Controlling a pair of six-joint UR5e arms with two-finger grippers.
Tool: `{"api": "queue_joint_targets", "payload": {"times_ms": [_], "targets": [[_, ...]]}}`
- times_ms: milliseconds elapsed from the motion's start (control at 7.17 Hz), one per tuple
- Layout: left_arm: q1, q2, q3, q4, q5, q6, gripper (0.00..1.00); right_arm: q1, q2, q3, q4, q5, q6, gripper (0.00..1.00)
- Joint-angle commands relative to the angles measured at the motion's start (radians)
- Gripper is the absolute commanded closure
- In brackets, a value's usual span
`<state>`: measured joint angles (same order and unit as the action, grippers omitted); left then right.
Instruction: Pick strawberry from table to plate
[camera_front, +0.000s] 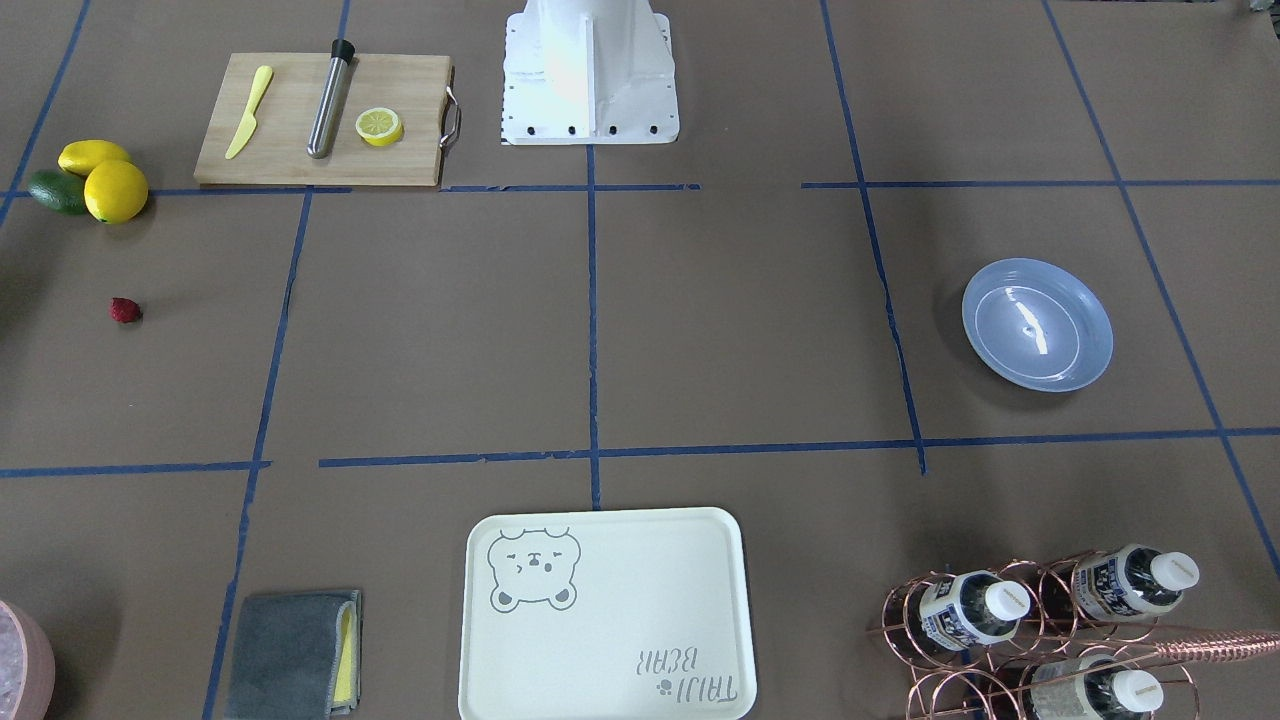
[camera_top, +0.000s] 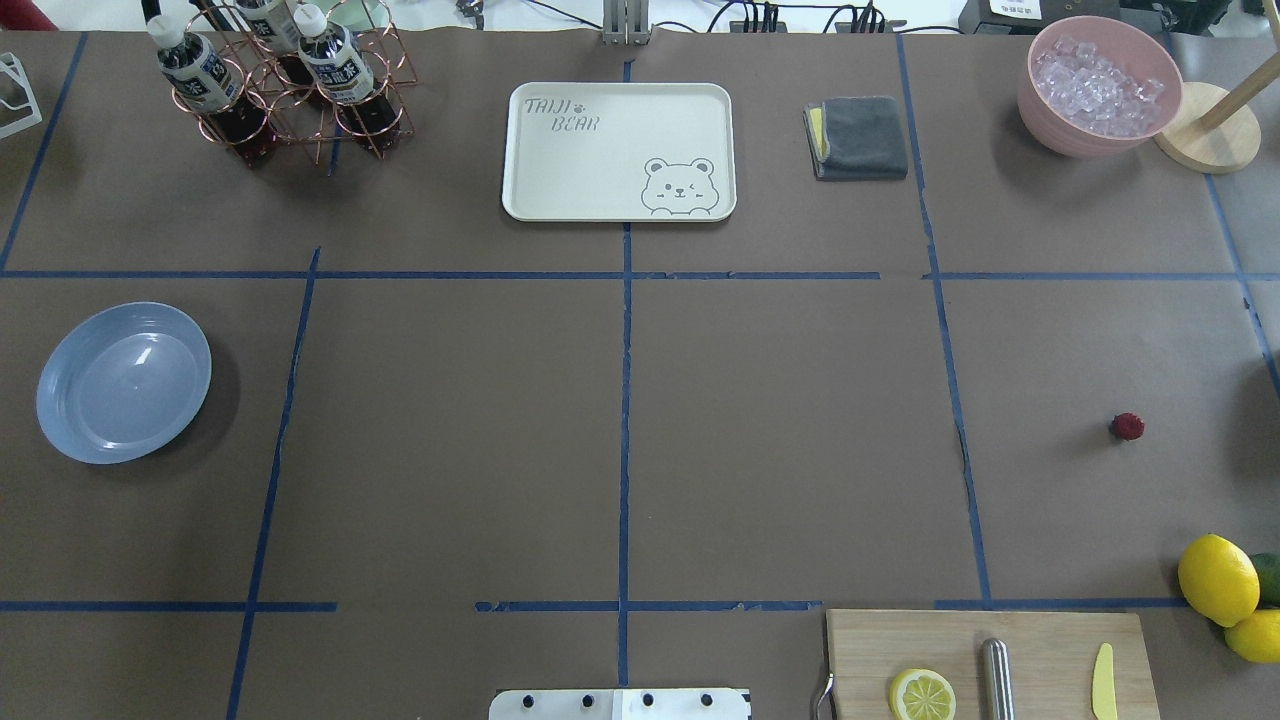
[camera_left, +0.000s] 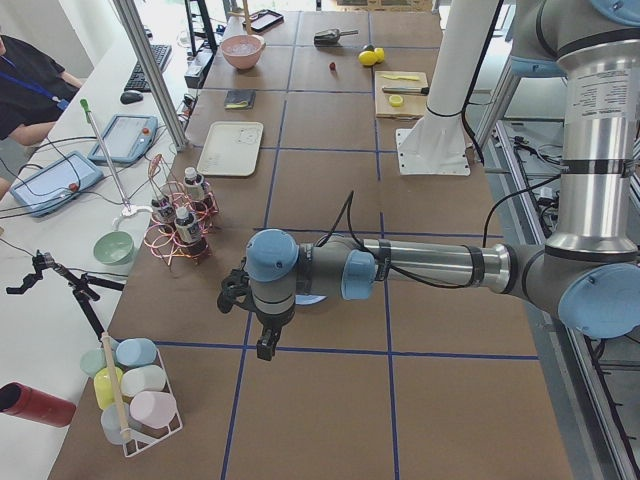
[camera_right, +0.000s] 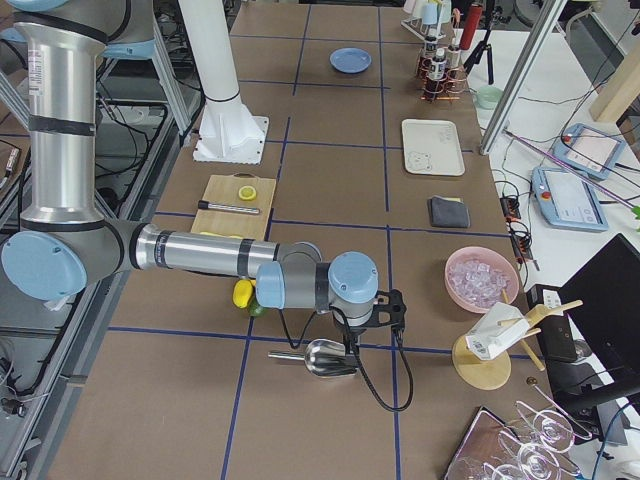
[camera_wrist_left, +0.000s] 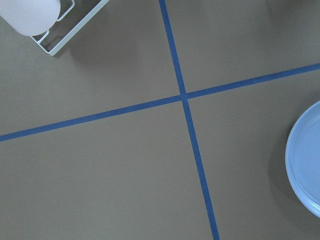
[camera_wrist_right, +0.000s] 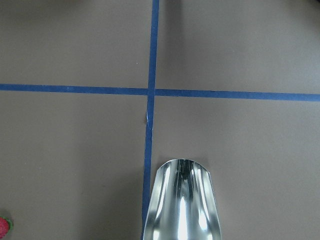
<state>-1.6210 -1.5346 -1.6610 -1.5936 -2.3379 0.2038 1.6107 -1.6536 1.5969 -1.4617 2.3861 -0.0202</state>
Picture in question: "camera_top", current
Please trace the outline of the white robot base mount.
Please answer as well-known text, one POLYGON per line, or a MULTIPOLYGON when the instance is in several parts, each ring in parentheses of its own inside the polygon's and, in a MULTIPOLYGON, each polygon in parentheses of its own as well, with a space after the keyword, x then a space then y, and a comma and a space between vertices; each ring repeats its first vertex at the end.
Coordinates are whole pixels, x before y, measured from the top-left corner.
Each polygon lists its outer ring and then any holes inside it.
POLYGON ((512 689, 489 719, 751 719, 745 689, 728 687, 512 689))

